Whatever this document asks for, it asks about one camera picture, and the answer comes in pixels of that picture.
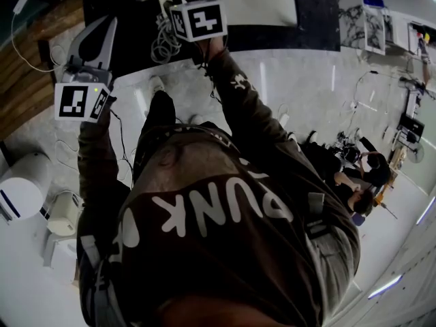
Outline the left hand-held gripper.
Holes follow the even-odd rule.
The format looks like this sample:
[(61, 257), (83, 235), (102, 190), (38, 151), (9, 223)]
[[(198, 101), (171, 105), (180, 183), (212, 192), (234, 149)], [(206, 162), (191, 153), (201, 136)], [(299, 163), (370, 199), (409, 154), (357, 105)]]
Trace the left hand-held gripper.
[(98, 122), (111, 93), (109, 66), (117, 24), (117, 17), (104, 16), (74, 38), (70, 62), (54, 88), (56, 120)]

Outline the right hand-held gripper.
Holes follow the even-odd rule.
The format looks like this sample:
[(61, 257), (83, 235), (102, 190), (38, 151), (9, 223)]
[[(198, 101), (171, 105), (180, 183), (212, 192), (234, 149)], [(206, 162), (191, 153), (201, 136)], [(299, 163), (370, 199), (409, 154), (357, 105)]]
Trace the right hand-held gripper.
[(198, 42), (228, 34), (222, 1), (194, 1), (170, 7), (174, 34), (186, 42)]

